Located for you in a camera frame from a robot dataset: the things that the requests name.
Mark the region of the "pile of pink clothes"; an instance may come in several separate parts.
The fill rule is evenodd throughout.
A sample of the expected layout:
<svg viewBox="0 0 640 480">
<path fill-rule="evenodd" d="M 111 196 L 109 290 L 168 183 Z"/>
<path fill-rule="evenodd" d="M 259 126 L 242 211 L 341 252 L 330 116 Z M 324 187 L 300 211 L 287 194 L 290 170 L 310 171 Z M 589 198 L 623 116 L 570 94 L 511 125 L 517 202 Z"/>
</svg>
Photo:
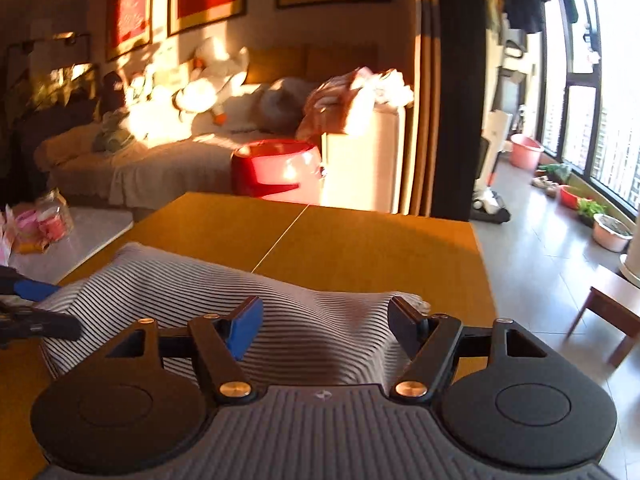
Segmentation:
<svg viewBox="0 0 640 480">
<path fill-rule="evenodd" d="M 373 73 L 369 67 L 360 67 L 311 91 L 295 137 L 311 141 L 325 132 L 362 136 L 377 105 L 398 110 L 412 102 L 413 91 L 401 72 Z"/>
</svg>

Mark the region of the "pink plastic basin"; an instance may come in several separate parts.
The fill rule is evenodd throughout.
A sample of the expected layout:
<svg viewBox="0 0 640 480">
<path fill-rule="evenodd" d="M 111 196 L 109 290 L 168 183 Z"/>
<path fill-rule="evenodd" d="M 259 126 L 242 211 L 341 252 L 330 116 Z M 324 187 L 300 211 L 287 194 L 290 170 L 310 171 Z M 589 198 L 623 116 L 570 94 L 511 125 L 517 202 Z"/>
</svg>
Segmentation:
<svg viewBox="0 0 640 480">
<path fill-rule="evenodd" d="M 510 141 L 512 144 L 510 164 L 527 171 L 535 171 L 544 147 L 535 139 L 521 133 L 514 133 Z"/>
</svg>

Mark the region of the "green leafy plants tray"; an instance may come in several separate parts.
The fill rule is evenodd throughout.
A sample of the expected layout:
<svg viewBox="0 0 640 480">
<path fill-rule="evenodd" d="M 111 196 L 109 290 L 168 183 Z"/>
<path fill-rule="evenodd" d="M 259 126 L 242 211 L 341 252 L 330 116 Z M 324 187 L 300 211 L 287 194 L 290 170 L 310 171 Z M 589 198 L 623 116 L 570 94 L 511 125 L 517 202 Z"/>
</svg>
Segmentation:
<svg viewBox="0 0 640 480">
<path fill-rule="evenodd" d="M 577 200 L 578 220 L 590 228 L 594 225 L 596 214 L 605 214 L 608 206 L 601 205 L 591 198 L 579 197 Z"/>
</svg>

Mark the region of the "white plant pot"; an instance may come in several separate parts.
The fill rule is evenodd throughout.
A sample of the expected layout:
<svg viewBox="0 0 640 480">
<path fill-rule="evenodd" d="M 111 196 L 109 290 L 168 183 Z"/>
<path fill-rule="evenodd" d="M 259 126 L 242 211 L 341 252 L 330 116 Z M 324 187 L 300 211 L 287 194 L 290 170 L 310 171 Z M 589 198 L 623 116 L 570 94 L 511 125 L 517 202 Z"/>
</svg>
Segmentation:
<svg viewBox="0 0 640 480">
<path fill-rule="evenodd" d="M 620 255 L 618 270 L 637 288 L 640 287 L 640 217 L 636 219 L 634 236 L 632 237 L 626 254 Z"/>
</svg>

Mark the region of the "grey round cushion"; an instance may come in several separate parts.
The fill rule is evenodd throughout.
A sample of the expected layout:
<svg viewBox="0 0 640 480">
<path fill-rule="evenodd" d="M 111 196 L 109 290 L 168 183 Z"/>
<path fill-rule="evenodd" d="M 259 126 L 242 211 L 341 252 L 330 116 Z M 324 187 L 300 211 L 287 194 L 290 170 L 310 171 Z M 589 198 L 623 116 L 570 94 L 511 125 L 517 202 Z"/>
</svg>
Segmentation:
<svg viewBox="0 0 640 480">
<path fill-rule="evenodd" d="M 316 86 L 295 77 L 285 77 L 262 90 L 256 106 L 256 125 L 260 130 L 292 136 L 305 116 L 308 96 Z"/>
</svg>

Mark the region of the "red plastic basin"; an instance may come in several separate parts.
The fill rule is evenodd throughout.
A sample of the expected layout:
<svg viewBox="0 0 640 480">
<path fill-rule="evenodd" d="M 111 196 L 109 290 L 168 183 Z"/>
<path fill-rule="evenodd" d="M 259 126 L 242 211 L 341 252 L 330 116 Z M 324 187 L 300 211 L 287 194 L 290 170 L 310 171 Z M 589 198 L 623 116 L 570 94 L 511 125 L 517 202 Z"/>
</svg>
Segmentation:
<svg viewBox="0 0 640 480">
<path fill-rule="evenodd" d="M 559 187 L 560 203 L 571 210 L 578 210 L 581 200 L 590 200 L 584 190 L 574 186 L 563 184 Z"/>
</svg>

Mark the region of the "white basin with soil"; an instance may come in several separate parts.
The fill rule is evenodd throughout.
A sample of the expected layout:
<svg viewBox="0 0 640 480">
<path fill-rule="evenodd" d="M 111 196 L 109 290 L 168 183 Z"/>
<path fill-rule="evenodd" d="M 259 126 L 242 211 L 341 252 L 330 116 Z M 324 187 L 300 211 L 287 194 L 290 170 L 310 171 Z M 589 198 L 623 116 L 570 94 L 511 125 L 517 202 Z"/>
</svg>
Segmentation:
<svg viewBox="0 0 640 480">
<path fill-rule="evenodd" d="M 632 231 L 623 222 L 608 214 L 595 214 L 592 238 L 601 247 L 619 254 L 632 240 Z"/>
</svg>

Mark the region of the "sofa with grey cover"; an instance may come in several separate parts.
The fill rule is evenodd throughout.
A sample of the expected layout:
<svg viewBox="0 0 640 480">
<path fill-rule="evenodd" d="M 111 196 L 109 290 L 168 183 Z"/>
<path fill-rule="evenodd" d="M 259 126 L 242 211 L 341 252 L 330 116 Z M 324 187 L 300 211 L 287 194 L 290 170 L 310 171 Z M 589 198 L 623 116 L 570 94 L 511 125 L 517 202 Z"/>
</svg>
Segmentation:
<svg viewBox="0 0 640 480">
<path fill-rule="evenodd" d="M 167 100 L 152 105 L 143 122 L 160 120 L 157 145 L 134 140 L 114 154 L 97 152 L 95 122 L 71 128 L 42 141 L 34 162 L 48 185 L 66 198 L 130 210 L 159 210 L 187 192 L 229 194 L 231 154 L 241 145 L 275 136 L 292 136 L 291 127 L 270 126 L 259 101 L 270 90 L 293 89 L 300 110 L 314 87 L 357 67 L 378 67 L 374 44 L 258 49 L 242 84 L 224 100 L 228 118 L 216 126 L 199 114 L 182 122 Z"/>
</svg>

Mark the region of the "white floor cleaner appliance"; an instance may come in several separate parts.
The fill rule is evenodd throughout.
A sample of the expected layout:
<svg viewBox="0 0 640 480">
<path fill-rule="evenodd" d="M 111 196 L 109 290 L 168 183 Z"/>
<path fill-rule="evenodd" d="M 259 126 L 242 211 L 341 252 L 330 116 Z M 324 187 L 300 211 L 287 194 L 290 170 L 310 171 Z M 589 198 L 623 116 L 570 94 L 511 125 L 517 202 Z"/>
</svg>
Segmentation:
<svg viewBox="0 0 640 480">
<path fill-rule="evenodd" d="M 511 219 L 510 211 L 502 197 L 492 189 L 497 172 L 498 158 L 509 132 L 512 115 L 502 110 L 492 110 L 486 119 L 480 136 L 478 159 L 470 219 L 503 224 Z"/>
</svg>

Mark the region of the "green clothes on sofa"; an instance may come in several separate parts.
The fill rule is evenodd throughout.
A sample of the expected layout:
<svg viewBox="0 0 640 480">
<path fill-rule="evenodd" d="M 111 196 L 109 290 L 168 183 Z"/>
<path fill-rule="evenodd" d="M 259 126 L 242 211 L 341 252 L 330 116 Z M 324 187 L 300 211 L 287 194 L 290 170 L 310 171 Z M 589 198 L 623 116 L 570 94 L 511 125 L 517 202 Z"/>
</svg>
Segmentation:
<svg viewBox="0 0 640 480">
<path fill-rule="evenodd" d="M 134 135 L 127 128 L 129 113 L 124 108 L 106 112 L 102 118 L 100 131 L 93 140 L 92 150 L 96 153 L 115 154 L 134 142 Z"/>
</svg>

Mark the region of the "white cabinet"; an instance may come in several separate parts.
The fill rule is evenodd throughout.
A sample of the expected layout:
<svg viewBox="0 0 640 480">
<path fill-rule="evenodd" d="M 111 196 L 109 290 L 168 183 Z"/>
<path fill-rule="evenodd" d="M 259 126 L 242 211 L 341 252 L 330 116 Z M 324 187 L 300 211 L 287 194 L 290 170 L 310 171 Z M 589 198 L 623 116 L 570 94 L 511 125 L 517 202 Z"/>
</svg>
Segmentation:
<svg viewBox="0 0 640 480">
<path fill-rule="evenodd" d="M 377 105 L 371 118 L 347 134 L 337 129 L 332 107 L 322 113 L 321 205 L 396 214 L 405 146 L 405 110 Z"/>
</svg>

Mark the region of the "beige curtain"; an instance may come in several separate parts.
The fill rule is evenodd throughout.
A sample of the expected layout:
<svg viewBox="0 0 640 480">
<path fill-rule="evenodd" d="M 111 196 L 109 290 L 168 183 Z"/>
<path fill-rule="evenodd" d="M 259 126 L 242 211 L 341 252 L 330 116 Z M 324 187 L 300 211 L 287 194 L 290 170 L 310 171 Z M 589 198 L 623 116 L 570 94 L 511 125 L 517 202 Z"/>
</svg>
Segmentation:
<svg viewBox="0 0 640 480">
<path fill-rule="evenodd" d="M 440 89 L 442 28 L 440 0 L 414 0 L 413 103 L 405 136 L 399 212 L 428 217 L 434 200 Z"/>
</svg>

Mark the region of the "small wooden stool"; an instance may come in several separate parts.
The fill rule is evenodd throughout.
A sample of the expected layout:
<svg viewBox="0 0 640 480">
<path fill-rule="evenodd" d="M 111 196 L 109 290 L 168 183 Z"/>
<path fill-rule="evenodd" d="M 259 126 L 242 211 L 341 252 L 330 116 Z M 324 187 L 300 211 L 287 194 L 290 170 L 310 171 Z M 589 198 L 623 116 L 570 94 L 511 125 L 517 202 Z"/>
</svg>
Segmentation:
<svg viewBox="0 0 640 480">
<path fill-rule="evenodd" d="M 608 358 L 608 364 L 619 367 L 639 343 L 639 300 L 637 286 L 605 266 L 598 266 L 592 274 L 589 295 L 574 318 L 566 338 L 574 332 L 586 311 L 594 313 L 624 334 L 624 339 Z"/>
</svg>

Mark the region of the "red framed picture left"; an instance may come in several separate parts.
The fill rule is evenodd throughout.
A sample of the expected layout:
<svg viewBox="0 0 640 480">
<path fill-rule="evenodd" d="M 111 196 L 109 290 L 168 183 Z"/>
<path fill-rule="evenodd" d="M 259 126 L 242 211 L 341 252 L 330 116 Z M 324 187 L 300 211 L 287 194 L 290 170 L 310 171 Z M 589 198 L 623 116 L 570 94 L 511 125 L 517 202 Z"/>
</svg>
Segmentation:
<svg viewBox="0 0 640 480">
<path fill-rule="evenodd" d="M 107 0 L 107 61 L 145 47 L 151 40 L 152 0 Z"/>
</svg>

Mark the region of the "clear jar with pink items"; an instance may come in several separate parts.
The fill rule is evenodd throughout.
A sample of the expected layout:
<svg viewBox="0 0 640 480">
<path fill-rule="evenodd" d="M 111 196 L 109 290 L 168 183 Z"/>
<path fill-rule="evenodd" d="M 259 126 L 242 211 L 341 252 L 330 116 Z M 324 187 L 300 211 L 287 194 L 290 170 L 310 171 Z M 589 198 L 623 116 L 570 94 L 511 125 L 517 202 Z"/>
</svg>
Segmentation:
<svg viewBox="0 0 640 480">
<path fill-rule="evenodd" d="M 38 228 L 49 242 L 58 242 L 73 231 L 70 208 L 57 188 L 36 199 L 36 211 Z"/>
</svg>

